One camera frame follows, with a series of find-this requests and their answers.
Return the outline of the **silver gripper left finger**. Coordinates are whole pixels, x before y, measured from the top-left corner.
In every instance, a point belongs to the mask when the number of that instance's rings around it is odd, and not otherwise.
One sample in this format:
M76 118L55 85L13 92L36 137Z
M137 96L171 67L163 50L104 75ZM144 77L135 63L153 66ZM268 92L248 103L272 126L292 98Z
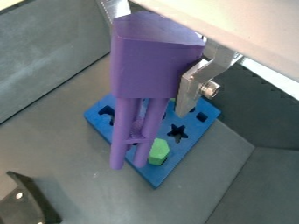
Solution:
M107 24L111 25L115 18L119 18L131 13L127 0L96 0Z

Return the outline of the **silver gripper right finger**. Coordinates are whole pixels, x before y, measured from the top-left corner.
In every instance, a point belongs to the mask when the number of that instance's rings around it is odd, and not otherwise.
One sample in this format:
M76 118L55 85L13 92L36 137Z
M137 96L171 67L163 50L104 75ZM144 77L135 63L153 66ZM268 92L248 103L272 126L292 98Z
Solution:
M181 75L175 104L179 117L189 113L201 96L211 99L218 94L220 85L212 79L226 72L242 57L242 54L224 45L207 40L203 58Z

